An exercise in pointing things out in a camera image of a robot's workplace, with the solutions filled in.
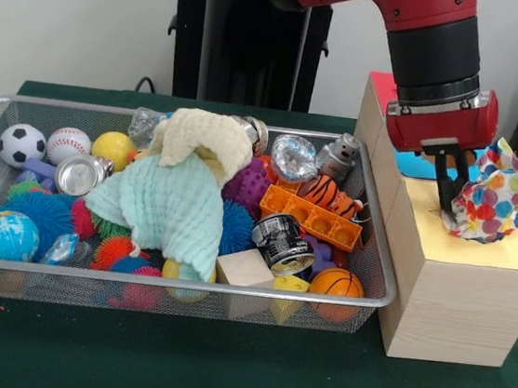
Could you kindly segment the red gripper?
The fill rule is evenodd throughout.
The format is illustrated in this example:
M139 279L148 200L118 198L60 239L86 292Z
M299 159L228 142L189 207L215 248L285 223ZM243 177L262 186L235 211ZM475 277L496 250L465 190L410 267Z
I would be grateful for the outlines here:
M432 106L404 106L393 100L388 103L386 125L392 145L399 152L421 152L432 145L457 145L452 181L447 174L447 154L434 156L440 208L451 211L464 184L470 181L467 151L489 145L498 133L498 97L494 90L484 90L467 100Z

